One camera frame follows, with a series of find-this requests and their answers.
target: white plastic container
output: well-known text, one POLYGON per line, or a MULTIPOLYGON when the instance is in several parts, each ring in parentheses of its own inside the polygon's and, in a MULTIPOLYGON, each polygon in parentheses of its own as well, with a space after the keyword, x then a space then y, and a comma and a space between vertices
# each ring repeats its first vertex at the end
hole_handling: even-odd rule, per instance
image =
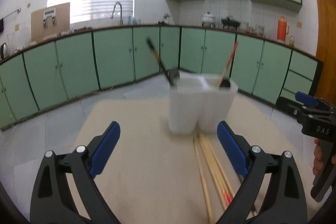
POLYGON ((176 88, 169 89, 169 130, 174 134, 191 134, 202 113, 206 90, 204 77, 181 75, 176 88))
POLYGON ((217 132, 218 124, 226 119, 231 108, 238 86, 230 79, 230 88, 215 86, 219 80, 218 75, 203 75, 207 83, 204 106, 198 119, 198 125, 203 133, 217 132))

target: silver screw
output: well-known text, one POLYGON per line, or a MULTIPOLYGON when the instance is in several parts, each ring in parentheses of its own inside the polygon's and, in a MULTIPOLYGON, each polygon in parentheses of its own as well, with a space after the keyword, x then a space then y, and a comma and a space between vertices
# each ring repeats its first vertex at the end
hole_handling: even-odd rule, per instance
POLYGON ((76 148, 76 151, 78 153, 83 153, 85 151, 85 146, 84 145, 80 145, 76 148))
POLYGON ((260 153, 260 151, 261 151, 261 149, 260 149, 260 147, 259 146, 253 146, 252 147, 252 151, 254 152, 254 153, 260 153))
POLYGON ((285 152, 285 157, 286 157, 286 158, 291 158, 291 157, 292 157, 292 153, 289 152, 289 151, 286 151, 286 152, 285 152))
POLYGON ((46 153, 45 153, 45 156, 47 157, 47 158, 50 158, 51 156, 53 155, 53 152, 52 151, 47 151, 46 153))

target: blue gripper pad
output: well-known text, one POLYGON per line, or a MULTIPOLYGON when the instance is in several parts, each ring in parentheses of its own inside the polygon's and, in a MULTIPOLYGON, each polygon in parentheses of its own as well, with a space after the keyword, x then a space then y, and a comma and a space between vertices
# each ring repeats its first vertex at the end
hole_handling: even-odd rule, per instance
POLYGON ((119 137, 120 126, 117 122, 114 122, 91 157, 91 167, 89 174, 93 179, 96 177, 96 175, 99 175, 103 172, 104 167, 119 140, 119 137))
POLYGON ((235 135, 226 122, 220 122, 218 124, 217 136, 235 172, 246 178, 249 172, 247 168, 247 156, 241 149, 236 138, 240 137, 243 139, 245 143, 242 142, 242 144, 244 144, 245 148, 247 148, 247 146, 249 147, 247 141, 242 136, 235 135))
POLYGON ((303 103, 306 106, 310 106, 310 107, 317 107, 319 105, 319 102, 315 97, 299 92, 299 91, 295 93, 295 100, 303 103))

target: orange thermos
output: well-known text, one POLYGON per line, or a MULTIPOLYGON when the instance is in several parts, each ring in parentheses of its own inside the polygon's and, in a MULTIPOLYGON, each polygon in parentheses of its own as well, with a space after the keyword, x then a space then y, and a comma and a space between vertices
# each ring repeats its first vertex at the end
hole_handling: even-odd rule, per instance
POLYGON ((289 33, 289 26, 284 16, 281 16, 278 20, 278 35, 277 40, 285 41, 286 35, 289 33))

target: faucet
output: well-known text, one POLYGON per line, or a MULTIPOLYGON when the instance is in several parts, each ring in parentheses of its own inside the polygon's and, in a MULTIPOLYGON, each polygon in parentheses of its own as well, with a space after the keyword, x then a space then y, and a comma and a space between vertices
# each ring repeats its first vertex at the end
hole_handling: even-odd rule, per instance
POLYGON ((113 12, 111 15, 111 19, 113 19, 114 17, 114 10, 116 9, 116 5, 119 4, 120 5, 120 25, 123 25, 123 7, 121 6, 121 3, 119 1, 117 1, 113 7, 113 12))

